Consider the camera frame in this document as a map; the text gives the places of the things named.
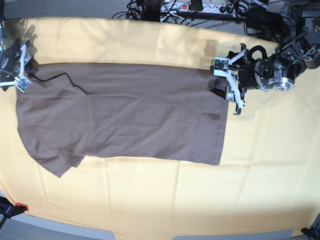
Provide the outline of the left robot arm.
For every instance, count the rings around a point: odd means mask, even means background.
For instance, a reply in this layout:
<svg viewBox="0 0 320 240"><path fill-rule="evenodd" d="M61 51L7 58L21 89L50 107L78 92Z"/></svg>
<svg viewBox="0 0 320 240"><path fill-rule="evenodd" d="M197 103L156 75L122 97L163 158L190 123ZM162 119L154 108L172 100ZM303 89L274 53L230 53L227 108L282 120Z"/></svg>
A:
<svg viewBox="0 0 320 240"><path fill-rule="evenodd" d="M270 56L260 45L245 53L238 72L241 90L288 91L305 70L320 66L320 17L312 19L312 26L297 30L297 35L285 37Z"/></svg>

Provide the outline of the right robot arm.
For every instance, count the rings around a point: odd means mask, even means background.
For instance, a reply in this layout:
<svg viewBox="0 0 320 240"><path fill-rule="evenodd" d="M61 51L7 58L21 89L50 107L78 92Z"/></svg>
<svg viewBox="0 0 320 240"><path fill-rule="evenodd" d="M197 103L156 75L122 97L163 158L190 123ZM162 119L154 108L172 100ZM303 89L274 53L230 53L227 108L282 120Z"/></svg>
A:
<svg viewBox="0 0 320 240"><path fill-rule="evenodd" d="M9 82L14 78L17 61L20 59L20 39L6 48L3 21L0 21L0 81Z"/></svg>

